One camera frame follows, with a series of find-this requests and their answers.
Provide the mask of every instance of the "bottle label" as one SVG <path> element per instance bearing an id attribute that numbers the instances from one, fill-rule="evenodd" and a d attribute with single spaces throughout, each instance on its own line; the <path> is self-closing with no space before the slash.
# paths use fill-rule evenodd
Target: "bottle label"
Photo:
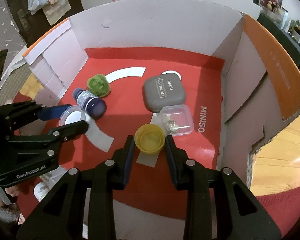
<path id="1" fill-rule="evenodd" d="M 81 94 L 78 96 L 77 104 L 82 109 L 85 109 L 84 103 L 87 100 L 87 98 L 92 99 L 92 98 L 97 98 L 97 96 L 95 94 L 91 93 L 89 90 L 85 90 L 85 91 L 81 92 Z"/>

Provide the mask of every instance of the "green pom-pom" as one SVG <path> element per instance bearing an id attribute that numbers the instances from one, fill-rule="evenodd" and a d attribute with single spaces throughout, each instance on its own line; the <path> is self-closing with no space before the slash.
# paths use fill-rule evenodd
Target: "green pom-pom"
<path id="1" fill-rule="evenodd" d="M 89 78 L 87 81 L 87 87 L 90 92 L 101 98 L 106 97 L 111 91 L 110 84 L 107 81 L 106 76 L 102 74 Z"/>

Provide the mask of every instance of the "brown door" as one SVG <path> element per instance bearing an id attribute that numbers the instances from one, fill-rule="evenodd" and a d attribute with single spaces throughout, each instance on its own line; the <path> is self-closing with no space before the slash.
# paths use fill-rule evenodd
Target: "brown door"
<path id="1" fill-rule="evenodd" d="M 71 5 L 71 9 L 67 11 L 66 14 L 61 17 L 61 19 L 59 19 L 54 25 L 58 24 L 71 15 L 83 11 L 80 0 L 68 1 Z M 28 12 L 28 0 L 7 0 L 7 4 L 9 6 L 12 17 L 18 26 L 19 33 L 27 43 L 28 48 L 54 26 L 51 26 L 49 24 L 42 9 L 37 11 L 34 15 L 26 14 L 26 16 L 24 17 L 26 22 L 23 21 L 24 24 L 22 25 L 19 17 L 21 12 L 20 9 L 22 9 L 24 13 Z"/>

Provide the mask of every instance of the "dark blue bottle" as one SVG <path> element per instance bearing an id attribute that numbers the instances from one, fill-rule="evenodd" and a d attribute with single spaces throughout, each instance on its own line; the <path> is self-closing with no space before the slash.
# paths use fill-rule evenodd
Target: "dark blue bottle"
<path id="1" fill-rule="evenodd" d="M 107 110 L 106 102 L 89 90 L 76 88 L 72 96 L 77 101 L 77 105 L 95 120 L 99 119 Z"/>

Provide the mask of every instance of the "yellow plastic cap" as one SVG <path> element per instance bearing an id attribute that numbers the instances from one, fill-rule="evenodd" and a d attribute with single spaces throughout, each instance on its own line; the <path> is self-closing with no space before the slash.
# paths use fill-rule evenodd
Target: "yellow plastic cap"
<path id="1" fill-rule="evenodd" d="M 147 154 L 159 153 L 164 146 L 165 139 L 163 130 L 153 123 L 141 126 L 134 135 L 134 142 L 138 149 Z"/>

